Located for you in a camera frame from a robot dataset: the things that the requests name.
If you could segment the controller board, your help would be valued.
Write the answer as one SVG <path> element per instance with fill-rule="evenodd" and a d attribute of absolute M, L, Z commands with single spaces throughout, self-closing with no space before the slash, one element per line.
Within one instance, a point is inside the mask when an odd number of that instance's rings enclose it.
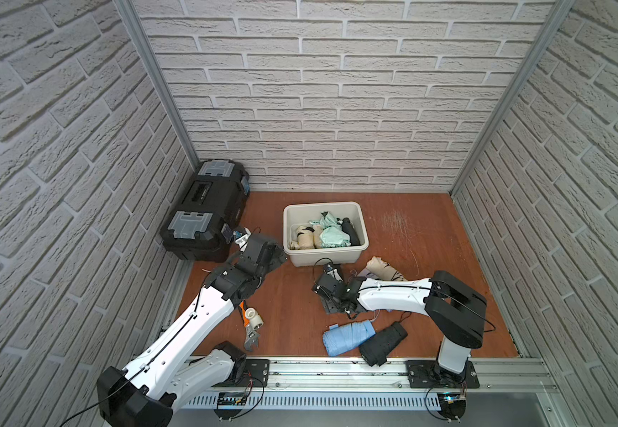
<path fill-rule="evenodd" d="M 460 422 L 467 409 L 467 397 L 462 394 L 438 394 L 440 410 L 437 412 L 445 421 Z"/>
<path fill-rule="evenodd" d="M 229 421 L 241 415 L 248 404 L 246 392 L 220 392 L 216 398 L 214 412 L 220 421 Z"/>

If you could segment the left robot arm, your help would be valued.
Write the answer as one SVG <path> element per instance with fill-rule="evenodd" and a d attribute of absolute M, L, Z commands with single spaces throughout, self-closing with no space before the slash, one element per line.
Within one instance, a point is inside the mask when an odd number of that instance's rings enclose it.
<path fill-rule="evenodd" d="M 125 368 L 107 368 L 97 380 L 99 414 L 107 426 L 167 426 L 175 412 L 210 387 L 241 376 L 246 354 L 224 342 L 192 365 L 186 361 L 239 304 L 257 291 L 286 254 L 259 233 L 205 277 L 193 303 Z"/>

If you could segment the white plastic storage box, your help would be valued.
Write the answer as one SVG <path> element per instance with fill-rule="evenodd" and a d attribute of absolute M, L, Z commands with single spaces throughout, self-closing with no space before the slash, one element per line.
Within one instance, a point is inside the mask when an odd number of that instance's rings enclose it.
<path fill-rule="evenodd" d="M 291 242 L 296 241 L 297 231 L 302 226 L 310 226 L 310 222 L 318 220 L 320 214 L 328 212 L 342 219 L 351 220 L 355 233 L 361 245 L 354 247 L 336 247 L 319 249 L 292 249 Z M 322 265 L 332 260 L 332 263 L 356 263 L 370 245 L 369 236 L 361 206 L 353 201 L 314 203 L 286 206 L 283 211 L 283 248 L 290 261 L 296 267 Z"/>

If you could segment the light blue umbrella front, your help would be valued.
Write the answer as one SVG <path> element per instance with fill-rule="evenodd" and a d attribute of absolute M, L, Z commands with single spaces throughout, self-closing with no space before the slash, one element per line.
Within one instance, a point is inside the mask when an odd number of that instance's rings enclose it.
<path fill-rule="evenodd" d="M 337 357 L 356 349 L 375 334 L 371 320 L 333 325 L 323 333 L 323 345 L 329 357 Z"/>

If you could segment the black umbrella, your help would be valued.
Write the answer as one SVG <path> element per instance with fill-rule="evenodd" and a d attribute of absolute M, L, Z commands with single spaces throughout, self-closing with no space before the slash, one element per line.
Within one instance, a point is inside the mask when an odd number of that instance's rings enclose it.
<path fill-rule="evenodd" d="M 355 227 L 353 227 L 353 224 L 348 217 L 342 218 L 340 225 L 342 231 L 349 237 L 351 247 L 358 247 L 362 245 L 361 240 L 355 230 Z"/>
<path fill-rule="evenodd" d="M 382 366 L 390 353 L 408 336 L 400 321 L 374 334 L 359 346 L 360 354 L 370 366 Z"/>

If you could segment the mint green umbrella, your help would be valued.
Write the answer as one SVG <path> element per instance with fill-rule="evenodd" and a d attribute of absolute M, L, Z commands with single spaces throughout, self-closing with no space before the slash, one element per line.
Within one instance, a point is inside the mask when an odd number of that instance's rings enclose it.
<path fill-rule="evenodd" d="M 321 213 L 318 220 L 310 222 L 314 229 L 314 245 L 317 248 L 350 247 L 351 238 L 343 231 L 341 221 L 332 213 Z"/>

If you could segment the left controller board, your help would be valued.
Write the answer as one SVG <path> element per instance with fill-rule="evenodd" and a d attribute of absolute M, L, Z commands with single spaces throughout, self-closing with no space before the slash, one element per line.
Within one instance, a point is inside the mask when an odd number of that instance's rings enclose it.
<path fill-rule="evenodd" d="M 248 404 L 246 392 L 220 392 L 216 398 L 214 412 L 220 421 L 229 421 L 241 415 Z"/>

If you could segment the orange handled adjustable wrench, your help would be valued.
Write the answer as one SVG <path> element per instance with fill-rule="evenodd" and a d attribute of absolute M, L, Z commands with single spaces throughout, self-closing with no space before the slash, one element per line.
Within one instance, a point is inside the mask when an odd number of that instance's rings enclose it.
<path fill-rule="evenodd" d="M 254 331 L 254 330 L 250 330 L 247 329 L 245 326 L 245 318 L 244 318 L 244 311 L 248 309 L 248 304 L 246 301 L 242 301 L 239 304 L 239 311 L 241 313 L 241 318 L 245 327 L 245 333 L 246 333 L 246 337 L 245 337 L 245 341 L 244 341 L 244 348 L 247 352 L 252 352 L 254 350 L 254 348 L 258 345 L 258 340 L 259 340 L 259 332 Z"/>

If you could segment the beige umbrella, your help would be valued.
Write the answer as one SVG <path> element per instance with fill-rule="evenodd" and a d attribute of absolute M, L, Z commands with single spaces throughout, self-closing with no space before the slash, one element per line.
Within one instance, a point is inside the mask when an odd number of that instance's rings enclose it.
<path fill-rule="evenodd" d="M 367 262 L 366 269 L 383 281 L 406 281 L 399 270 L 396 270 L 396 268 L 384 261 L 381 257 L 373 256 L 373 258 Z"/>
<path fill-rule="evenodd" d="M 301 226 L 296 231 L 296 238 L 290 242 L 291 250 L 312 250 L 316 249 L 314 239 L 314 228 L 312 226 Z"/>

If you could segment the right controller board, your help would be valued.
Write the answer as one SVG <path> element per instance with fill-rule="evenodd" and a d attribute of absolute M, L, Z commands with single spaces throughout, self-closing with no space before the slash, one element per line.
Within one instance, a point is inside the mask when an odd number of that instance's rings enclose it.
<path fill-rule="evenodd" d="M 467 397 L 462 394 L 438 394 L 440 410 L 437 412 L 445 421 L 460 422 L 467 409 Z"/>

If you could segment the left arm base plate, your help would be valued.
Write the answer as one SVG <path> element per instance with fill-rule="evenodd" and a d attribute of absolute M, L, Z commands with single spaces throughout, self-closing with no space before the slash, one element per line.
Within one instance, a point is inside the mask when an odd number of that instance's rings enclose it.
<path fill-rule="evenodd" d="M 215 388 L 231 387 L 266 387 L 270 372 L 270 359 L 246 359 L 243 365 L 234 366 L 231 375 L 225 381 L 215 384 Z"/>

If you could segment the black plastic toolbox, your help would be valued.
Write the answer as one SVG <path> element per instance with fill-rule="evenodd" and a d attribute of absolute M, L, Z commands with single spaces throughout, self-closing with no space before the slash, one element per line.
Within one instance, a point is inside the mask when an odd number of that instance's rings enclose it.
<path fill-rule="evenodd" d="M 162 224 L 163 247 L 181 260 L 223 263 L 249 196 L 250 175 L 243 164 L 203 162 Z"/>

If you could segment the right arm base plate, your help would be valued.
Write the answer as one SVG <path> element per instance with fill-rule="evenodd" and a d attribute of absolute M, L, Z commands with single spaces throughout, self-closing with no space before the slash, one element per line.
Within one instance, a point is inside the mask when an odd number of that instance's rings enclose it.
<path fill-rule="evenodd" d="M 479 389 L 476 369 L 470 360 L 460 373 L 442 368 L 433 359 L 411 359 L 405 362 L 407 378 L 412 389 Z"/>

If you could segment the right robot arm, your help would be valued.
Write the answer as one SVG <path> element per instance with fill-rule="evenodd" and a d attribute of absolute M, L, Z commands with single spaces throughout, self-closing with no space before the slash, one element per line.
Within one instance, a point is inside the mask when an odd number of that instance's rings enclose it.
<path fill-rule="evenodd" d="M 433 371 L 455 380 L 467 373 L 472 350 L 481 348 L 485 334 L 496 329 L 486 318 L 485 297 L 444 270 L 427 279 L 406 280 L 399 272 L 378 274 L 371 266 L 366 275 L 344 280 L 337 265 L 328 263 L 313 291 L 326 311 L 352 320 L 367 311 L 428 316 L 442 333 Z"/>

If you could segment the white pipe fitting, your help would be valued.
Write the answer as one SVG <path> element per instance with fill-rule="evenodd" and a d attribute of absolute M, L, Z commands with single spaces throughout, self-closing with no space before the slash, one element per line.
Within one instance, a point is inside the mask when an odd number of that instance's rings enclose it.
<path fill-rule="evenodd" d="M 258 311 L 252 307 L 248 307 L 244 311 L 245 326 L 247 329 L 257 331 L 264 325 L 264 320 L 259 315 Z"/>

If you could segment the black umbrella front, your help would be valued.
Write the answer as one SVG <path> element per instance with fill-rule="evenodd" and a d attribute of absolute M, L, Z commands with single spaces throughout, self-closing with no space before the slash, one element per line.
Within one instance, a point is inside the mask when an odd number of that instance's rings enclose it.
<path fill-rule="evenodd" d="M 374 334 L 359 346 L 360 354 L 370 366 L 382 366 L 390 353 L 408 336 L 400 321 Z"/>

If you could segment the aluminium front rail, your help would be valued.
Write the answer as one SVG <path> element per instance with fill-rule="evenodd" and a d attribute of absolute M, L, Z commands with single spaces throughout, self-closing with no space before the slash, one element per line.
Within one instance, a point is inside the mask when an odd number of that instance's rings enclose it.
<path fill-rule="evenodd" d="M 480 382 L 479 389 L 412 389 L 405 362 L 389 359 L 382 366 L 370 367 L 360 358 L 274 357 L 266 391 L 317 392 L 519 392 L 554 393 L 558 390 L 540 359 L 471 359 Z M 233 357 L 223 350 L 196 359 L 167 362 L 149 357 L 130 362 L 122 373 L 136 387 L 146 386 L 156 398 L 163 393 L 181 397 L 199 395 L 214 389 L 246 358 Z"/>

